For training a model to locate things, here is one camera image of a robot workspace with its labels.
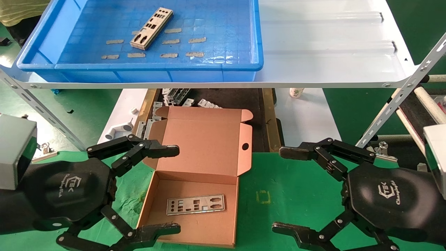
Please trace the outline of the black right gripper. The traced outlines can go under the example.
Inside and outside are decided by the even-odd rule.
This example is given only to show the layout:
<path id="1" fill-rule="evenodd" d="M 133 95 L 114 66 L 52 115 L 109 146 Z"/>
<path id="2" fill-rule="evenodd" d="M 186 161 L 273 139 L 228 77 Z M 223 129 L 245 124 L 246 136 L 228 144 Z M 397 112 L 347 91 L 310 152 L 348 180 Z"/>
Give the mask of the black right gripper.
<path id="1" fill-rule="evenodd" d="M 298 248 L 309 251 L 338 251 L 331 239 L 351 222 L 377 241 L 355 251 L 400 250 L 388 236 L 445 244 L 445 199 L 430 173 L 363 163 L 348 173 L 345 184 L 349 210 L 321 231 L 278 221 L 272 224 L 272 231 L 293 237 Z"/>

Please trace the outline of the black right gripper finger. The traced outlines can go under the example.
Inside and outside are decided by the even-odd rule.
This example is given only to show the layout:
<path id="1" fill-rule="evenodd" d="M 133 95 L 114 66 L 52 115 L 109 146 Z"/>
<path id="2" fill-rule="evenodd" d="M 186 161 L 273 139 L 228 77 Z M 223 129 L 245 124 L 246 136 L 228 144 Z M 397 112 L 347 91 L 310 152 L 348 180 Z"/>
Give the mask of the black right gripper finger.
<path id="1" fill-rule="evenodd" d="M 336 157 L 355 164 L 364 162 L 372 164 L 376 157 L 371 151 L 332 138 L 326 138 L 316 143 L 303 142 L 298 147 L 282 146 L 279 149 L 279 154 L 284 159 L 314 160 L 339 182 L 347 179 L 348 170 L 345 165 L 336 160 Z"/>

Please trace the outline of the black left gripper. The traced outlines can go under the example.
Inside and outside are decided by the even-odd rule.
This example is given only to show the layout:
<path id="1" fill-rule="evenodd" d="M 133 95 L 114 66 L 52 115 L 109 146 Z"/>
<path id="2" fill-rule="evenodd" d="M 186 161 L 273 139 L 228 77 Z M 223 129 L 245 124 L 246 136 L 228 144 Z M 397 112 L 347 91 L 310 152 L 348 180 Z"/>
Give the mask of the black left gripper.
<path id="1" fill-rule="evenodd" d="M 30 165 L 15 190 L 1 190 L 0 232 L 55 231 L 69 227 L 57 244 L 69 251 L 134 251 L 155 245 L 163 235 L 180 233 L 180 224 L 163 223 L 132 229 L 110 206 L 116 178 L 145 158 L 179 155 L 177 145 L 161 145 L 128 135 L 87 148 L 90 159 Z M 100 160 L 122 154 L 111 165 Z M 106 218 L 122 235 L 111 246 L 78 235 Z"/>

